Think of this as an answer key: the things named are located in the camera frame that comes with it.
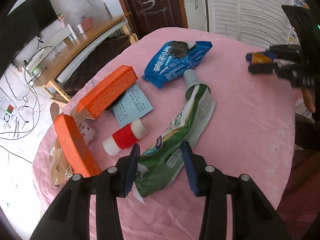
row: door handle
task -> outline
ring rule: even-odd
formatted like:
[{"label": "door handle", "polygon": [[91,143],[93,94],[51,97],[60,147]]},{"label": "door handle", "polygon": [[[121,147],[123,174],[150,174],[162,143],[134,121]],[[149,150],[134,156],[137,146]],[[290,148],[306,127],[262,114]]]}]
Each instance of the door handle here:
[{"label": "door handle", "polygon": [[146,1],[146,2],[142,2],[141,4],[148,4],[148,3],[152,3],[154,2],[154,0],[149,0],[149,1]]}]

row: television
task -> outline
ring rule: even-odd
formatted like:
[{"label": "television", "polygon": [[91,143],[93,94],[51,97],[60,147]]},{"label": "television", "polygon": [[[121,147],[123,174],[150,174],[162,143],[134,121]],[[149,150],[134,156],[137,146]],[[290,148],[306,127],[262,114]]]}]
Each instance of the television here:
[{"label": "television", "polygon": [[0,27],[0,76],[24,46],[55,20],[50,0],[26,0],[6,17]]}]

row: table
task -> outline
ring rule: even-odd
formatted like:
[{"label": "table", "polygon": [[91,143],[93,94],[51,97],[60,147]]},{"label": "table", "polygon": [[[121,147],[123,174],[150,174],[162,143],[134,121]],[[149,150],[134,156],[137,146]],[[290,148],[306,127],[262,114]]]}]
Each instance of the table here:
[{"label": "table", "polygon": [[[249,174],[276,208],[291,170],[294,100],[289,82],[275,76],[252,76],[248,73],[245,55],[260,51],[257,47],[197,30],[159,29],[110,61],[71,99],[64,112],[70,113],[95,84],[122,64],[133,66],[137,76],[141,77],[154,54],[164,43],[172,40],[206,40],[213,44],[196,68],[196,73],[210,86],[211,95],[217,103],[194,152],[227,175]],[[183,78],[179,78],[159,90],[141,78],[137,83],[154,108],[141,119],[149,132],[139,140],[143,152],[185,106],[185,84]],[[90,125],[98,136],[89,149],[102,170],[129,154],[131,149],[125,149],[111,157],[103,149],[102,142],[118,130],[112,113],[105,111]],[[33,162],[34,184],[43,210],[59,191],[50,185],[47,166],[55,138],[54,127],[51,126]],[[193,196],[184,168],[171,186],[147,197],[146,205],[138,202],[132,193],[117,202],[124,239],[195,240],[199,237],[204,198]],[[94,239],[94,198],[91,204],[90,231]],[[228,223],[228,239],[230,233],[231,222]]]},{"label": "table", "polygon": [[[52,59],[33,86],[43,87],[51,96],[51,100],[65,106],[70,101],[71,96],[63,91],[59,83],[55,81],[57,76],[66,67],[72,73],[95,47],[120,28],[122,28],[125,35],[130,37],[130,43],[135,43],[138,38],[131,33],[127,25],[126,17],[129,15],[130,13],[125,13],[103,21],[74,39]],[[47,87],[53,87],[58,92],[58,95],[51,93]]]}]

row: screw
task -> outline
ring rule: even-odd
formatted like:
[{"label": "screw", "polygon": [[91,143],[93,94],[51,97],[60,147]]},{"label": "screw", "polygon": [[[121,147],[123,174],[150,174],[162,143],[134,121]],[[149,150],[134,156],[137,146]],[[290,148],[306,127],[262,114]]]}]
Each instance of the screw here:
[{"label": "screw", "polygon": [[75,174],[75,175],[72,176],[72,180],[74,180],[74,181],[77,181],[79,179],[81,179],[81,175],[80,174]]},{"label": "screw", "polygon": [[250,176],[247,175],[247,174],[242,174],[242,175],[241,175],[241,179],[242,179],[243,181],[248,181],[248,180],[250,179]]},{"label": "screw", "polygon": [[211,165],[208,165],[204,168],[207,172],[214,172],[214,167]]},{"label": "screw", "polygon": [[116,171],[117,171],[117,168],[114,166],[108,168],[109,173],[115,173]]}]

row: dark brown door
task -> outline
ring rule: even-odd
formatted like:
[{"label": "dark brown door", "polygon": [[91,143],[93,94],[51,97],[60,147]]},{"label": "dark brown door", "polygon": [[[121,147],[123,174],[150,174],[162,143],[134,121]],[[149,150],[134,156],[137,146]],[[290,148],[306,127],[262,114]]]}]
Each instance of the dark brown door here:
[{"label": "dark brown door", "polygon": [[139,38],[163,27],[183,27],[178,0],[126,0]]}]

